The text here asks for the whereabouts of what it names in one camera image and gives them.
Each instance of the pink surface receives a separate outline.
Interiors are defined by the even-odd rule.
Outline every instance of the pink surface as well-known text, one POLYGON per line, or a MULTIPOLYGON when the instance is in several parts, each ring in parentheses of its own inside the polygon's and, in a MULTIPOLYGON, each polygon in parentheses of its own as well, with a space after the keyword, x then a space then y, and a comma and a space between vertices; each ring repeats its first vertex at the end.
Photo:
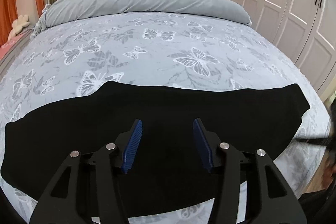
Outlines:
POLYGON ((13 37, 11 40, 6 42, 4 45, 0 47, 0 60, 6 55, 6 53, 19 41, 19 39, 25 34, 26 31, 18 34, 13 37))

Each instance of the bed sheet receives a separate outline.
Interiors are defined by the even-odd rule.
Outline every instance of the bed sheet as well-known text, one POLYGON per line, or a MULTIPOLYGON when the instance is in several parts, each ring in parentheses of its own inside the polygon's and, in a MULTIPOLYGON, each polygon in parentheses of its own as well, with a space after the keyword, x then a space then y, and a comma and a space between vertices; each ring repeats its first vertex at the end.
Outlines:
MULTIPOLYGON (((49 28, 21 52, 0 82, 0 164, 7 122, 47 103, 89 95, 108 80, 212 91, 297 83, 310 109, 303 115, 296 136, 325 137, 329 133, 330 118, 309 81, 289 58, 250 27, 187 14, 124 13, 49 28)), ((274 161, 297 197, 323 153, 323 148, 293 142, 274 161)), ((28 222, 37 202, 1 177, 0 186, 28 222)), ((246 186, 242 185, 242 198, 244 193, 246 186)), ((203 224, 212 203, 209 200, 176 212, 132 218, 130 223, 203 224)))

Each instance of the yellow plush toy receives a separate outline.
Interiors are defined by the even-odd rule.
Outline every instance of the yellow plush toy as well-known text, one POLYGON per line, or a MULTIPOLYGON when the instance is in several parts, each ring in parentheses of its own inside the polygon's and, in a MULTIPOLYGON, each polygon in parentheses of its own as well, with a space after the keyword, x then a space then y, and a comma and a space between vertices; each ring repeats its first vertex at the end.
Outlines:
POLYGON ((19 17, 13 21, 13 24, 12 24, 13 29, 9 33, 7 41, 11 40, 17 34, 21 33, 24 27, 29 26, 30 22, 28 20, 29 20, 28 15, 24 15, 24 16, 19 15, 19 17))

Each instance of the wardrobe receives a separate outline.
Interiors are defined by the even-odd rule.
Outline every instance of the wardrobe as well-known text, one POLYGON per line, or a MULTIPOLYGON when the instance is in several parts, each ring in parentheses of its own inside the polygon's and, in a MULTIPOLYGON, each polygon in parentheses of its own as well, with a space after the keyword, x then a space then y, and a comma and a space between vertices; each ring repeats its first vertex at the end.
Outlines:
POLYGON ((320 95, 336 74, 336 0, 232 0, 320 95))

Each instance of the metal screw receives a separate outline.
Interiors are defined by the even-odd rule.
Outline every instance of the metal screw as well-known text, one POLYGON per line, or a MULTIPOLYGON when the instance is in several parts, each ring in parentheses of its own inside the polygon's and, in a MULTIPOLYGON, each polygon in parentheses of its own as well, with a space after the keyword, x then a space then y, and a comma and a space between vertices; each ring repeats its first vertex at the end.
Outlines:
POLYGON ((70 156, 71 156, 72 158, 76 158, 78 155, 79 155, 79 152, 78 152, 77 150, 72 151, 72 152, 70 153, 70 156))
POLYGON ((228 143, 220 143, 220 144, 219 144, 219 147, 220 147, 221 149, 228 149, 228 148, 230 147, 230 145, 229 145, 228 143))
POLYGON ((266 155, 266 152, 265 152, 265 150, 263 150, 263 149, 258 149, 258 150, 257 150, 257 154, 258 154, 259 156, 263 157, 263 156, 266 155))
POLYGON ((114 143, 108 143, 106 145, 107 150, 113 150, 113 149, 115 149, 115 147, 116 147, 116 145, 114 143))

